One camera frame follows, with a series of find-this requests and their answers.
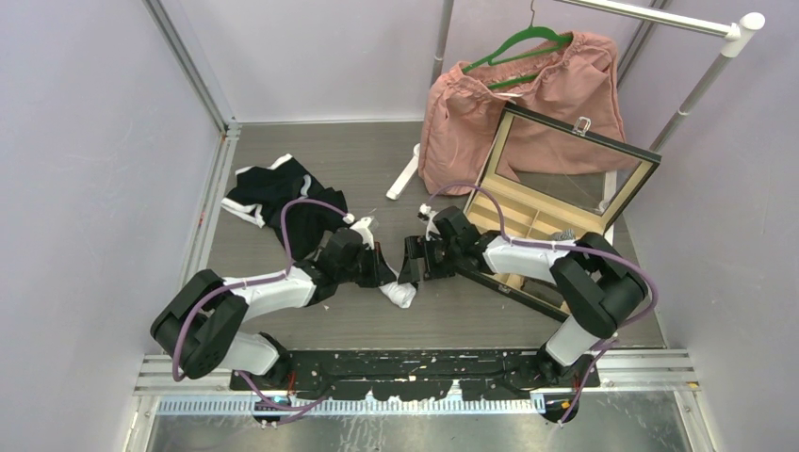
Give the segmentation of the white black-trimmed underwear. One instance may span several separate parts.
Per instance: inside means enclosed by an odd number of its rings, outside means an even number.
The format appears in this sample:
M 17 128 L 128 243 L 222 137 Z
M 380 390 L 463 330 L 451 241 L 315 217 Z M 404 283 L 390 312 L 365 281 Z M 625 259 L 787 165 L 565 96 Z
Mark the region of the white black-trimmed underwear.
M 400 273 L 387 263 L 380 250 L 377 250 L 376 254 L 378 257 L 378 288 L 394 305 L 401 309 L 408 309 L 416 297 L 416 286 L 409 282 L 400 283 Z

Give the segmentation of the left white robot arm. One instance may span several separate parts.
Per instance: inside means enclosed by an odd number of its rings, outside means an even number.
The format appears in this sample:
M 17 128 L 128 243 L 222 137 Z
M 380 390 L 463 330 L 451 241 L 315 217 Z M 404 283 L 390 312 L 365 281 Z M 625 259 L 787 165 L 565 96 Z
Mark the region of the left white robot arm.
M 345 228 L 281 272 L 249 278 L 222 278 L 210 268 L 195 273 L 155 318 L 150 334 L 171 357 L 176 381 L 223 368 L 277 389 L 289 376 L 285 348 L 267 333 L 243 332 L 244 323 L 313 306 L 342 284 L 383 288 L 396 281 L 380 243 L 364 230 Z

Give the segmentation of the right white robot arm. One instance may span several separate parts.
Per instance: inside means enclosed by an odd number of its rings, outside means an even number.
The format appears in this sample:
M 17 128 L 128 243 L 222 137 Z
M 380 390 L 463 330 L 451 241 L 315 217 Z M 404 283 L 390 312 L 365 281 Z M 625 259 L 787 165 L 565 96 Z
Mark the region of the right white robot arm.
M 508 235 L 503 228 L 481 231 L 457 207 L 419 209 L 427 224 L 405 240 L 399 283 L 445 279 L 457 273 L 508 274 L 553 287 L 570 315 L 545 342 L 533 366 L 548 384 L 562 385 L 576 363 L 641 316 L 656 288 L 639 267 L 622 258 L 601 234 L 577 240 L 544 241 Z

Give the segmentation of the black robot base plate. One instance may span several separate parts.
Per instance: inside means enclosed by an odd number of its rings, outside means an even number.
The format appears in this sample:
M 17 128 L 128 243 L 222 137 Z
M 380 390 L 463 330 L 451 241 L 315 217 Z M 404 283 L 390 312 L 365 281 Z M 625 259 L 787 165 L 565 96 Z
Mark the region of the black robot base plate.
M 582 383 L 598 386 L 592 359 L 586 354 L 562 370 L 535 349 L 294 350 L 252 380 L 262 392 L 293 391 L 307 400 L 441 400 L 454 389 L 466 401 L 517 400 L 542 388 L 571 394 Z

